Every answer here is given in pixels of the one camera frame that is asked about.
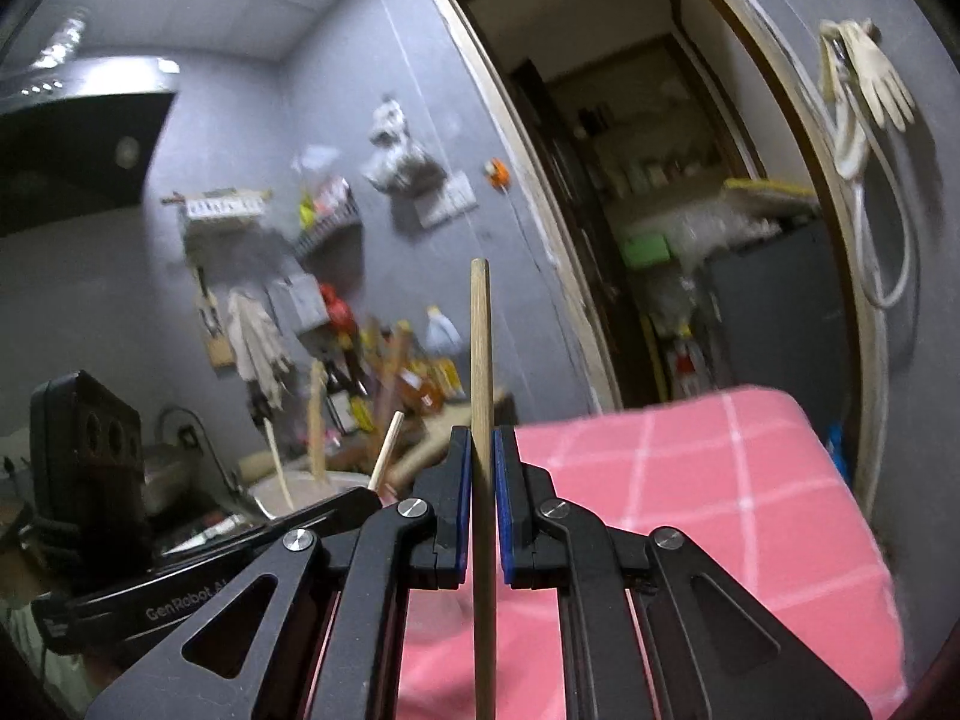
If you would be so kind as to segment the green box on shelf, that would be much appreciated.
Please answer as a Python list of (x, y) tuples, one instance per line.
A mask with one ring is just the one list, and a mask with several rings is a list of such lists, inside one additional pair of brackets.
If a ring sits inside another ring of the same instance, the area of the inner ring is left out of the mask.
[(664, 234), (645, 232), (628, 238), (620, 247), (623, 261), (630, 270), (646, 270), (672, 259), (672, 250)]

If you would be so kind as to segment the plastic bag on wall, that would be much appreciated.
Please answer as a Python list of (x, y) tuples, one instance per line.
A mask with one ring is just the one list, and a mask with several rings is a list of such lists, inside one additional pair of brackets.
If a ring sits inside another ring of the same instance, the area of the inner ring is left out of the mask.
[(373, 112), (368, 140), (374, 151), (361, 165), (361, 174), (377, 192), (391, 199), (415, 200), (443, 183), (443, 166), (413, 138), (397, 99), (382, 98)]

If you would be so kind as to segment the pink checked tablecloth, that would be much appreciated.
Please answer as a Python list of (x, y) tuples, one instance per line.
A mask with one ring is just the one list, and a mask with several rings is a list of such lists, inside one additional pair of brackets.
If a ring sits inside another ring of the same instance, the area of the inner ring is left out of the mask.
[[(682, 530), (861, 694), (907, 695), (893, 580), (800, 406), (740, 387), (615, 415), (524, 424), (524, 461), (627, 532)], [(475, 718), (472, 578), (415, 592), (395, 718)], [(498, 589), (496, 718), (565, 718), (556, 595)]]

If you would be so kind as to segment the white rubber gloves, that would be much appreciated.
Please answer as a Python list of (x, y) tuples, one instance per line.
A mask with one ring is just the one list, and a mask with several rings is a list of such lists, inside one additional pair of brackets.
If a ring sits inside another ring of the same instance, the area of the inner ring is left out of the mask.
[(823, 20), (818, 25), (820, 78), (818, 89), (827, 103), (839, 99), (839, 71), (850, 71), (859, 86), (874, 122), (884, 128), (890, 122), (905, 132), (914, 122), (913, 96), (889, 57), (872, 39), (871, 21)]

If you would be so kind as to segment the white plastic utensil holder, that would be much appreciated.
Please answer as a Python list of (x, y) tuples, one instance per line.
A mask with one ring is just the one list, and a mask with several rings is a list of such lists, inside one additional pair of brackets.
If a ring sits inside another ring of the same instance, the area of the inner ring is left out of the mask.
[(368, 481), (370, 478), (363, 473), (329, 472), (324, 479), (317, 479), (308, 470), (286, 470), (285, 486), (277, 475), (270, 475), (252, 484), (249, 493), (268, 518), (280, 518), (348, 489), (366, 488)]

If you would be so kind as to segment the dark grey cabinet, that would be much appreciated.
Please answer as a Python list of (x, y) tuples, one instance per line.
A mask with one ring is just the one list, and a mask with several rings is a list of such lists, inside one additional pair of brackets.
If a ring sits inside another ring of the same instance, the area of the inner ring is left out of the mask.
[(850, 391), (848, 343), (827, 228), (812, 221), (704, 264), (734, 385), (777, 388), (825, 433)]

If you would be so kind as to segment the black range hood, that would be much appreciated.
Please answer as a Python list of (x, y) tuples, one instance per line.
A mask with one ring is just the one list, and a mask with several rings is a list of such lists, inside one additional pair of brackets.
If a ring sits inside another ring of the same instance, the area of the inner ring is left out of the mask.
[(139, 203), (179, 86), (153, 55), (3, 76), (3, 236)]

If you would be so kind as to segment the short chopstick near left gripper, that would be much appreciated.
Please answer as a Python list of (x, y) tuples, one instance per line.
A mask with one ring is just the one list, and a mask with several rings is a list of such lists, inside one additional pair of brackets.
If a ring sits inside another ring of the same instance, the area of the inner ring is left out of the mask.
[(386, 434), (384, 434), (384, 439), (382, 439), (379, 452), (377, 452), (376, 461), (370, 473), (370, 481), (368, 481), (368, 489), (378, 496), (381, 496), (382, 489), (386, 486), (387, 466), (391, 463), (395, 446), (397, 445), (400, 433), (402, 433), (402, 427), (404, 427), (404, 421), (404, 413), (402, 413), (402, 411), (395, 411), (392, 415), (391, 422), (389, 422), (389, 426), (387, 426), (387, 431)]

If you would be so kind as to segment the pale wooden chopstick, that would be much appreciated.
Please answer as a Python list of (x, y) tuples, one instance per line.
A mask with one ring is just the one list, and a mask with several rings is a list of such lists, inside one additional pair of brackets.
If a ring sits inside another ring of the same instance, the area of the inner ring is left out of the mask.
[(324, 395), (327, 374), (319, 359), (311, 362), (311, 388), (308, 403), (308, 457), (309, 468), (317, 483), (327, 483), (325, 465)]

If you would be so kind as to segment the wall power socket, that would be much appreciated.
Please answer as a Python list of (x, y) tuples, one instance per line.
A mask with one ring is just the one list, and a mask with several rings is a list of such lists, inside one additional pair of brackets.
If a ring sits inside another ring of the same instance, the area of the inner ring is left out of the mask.
[(464, 171), (449, 174), (436, 190), (413, 202), (421, 229), (439, 226), (455, 216), (469, 213), (477, 205), (477, 197)]

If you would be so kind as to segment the white wall rack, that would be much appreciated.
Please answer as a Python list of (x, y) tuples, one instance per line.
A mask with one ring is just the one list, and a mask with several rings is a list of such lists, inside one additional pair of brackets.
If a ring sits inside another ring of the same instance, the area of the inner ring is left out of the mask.
[(222, 188), (200, 195), (172, 193), (163, 197), (161, 203), (179, 208), (185, 229), (206, 229), (256, 224), (262, 220), (273, 198), (272, 190)]

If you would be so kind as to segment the orange wall hook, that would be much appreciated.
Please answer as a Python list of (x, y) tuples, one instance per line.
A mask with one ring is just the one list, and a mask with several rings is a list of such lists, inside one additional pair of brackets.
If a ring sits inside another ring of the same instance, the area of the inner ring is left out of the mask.
[(487, 177), (491, 187), (496, 188), (498, 192), (508, 192), (511, 187), (511, 172), (508, 166), (498, 158), (488, 160), (483, 164), (483, 174)]

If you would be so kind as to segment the hanging white towel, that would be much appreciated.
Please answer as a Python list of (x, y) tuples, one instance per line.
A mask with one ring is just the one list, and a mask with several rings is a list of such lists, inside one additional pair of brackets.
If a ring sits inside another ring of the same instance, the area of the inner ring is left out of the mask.
[(278, 410), (291, 371), (280, 330), (259, 301), (242, 289), (228, 294), (226, 336), (235, 353), (236, 371), (247, 385), (255, 385), (272, 410)]

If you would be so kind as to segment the clear oil jug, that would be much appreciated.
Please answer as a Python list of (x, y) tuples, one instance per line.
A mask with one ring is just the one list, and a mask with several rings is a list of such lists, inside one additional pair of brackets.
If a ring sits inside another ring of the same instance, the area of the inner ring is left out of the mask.
[(454, 322), (438, 305), (427, 307), (427, 330), (423, 348), (432, 358), (455, 358), (466, 348), (466, 342)]

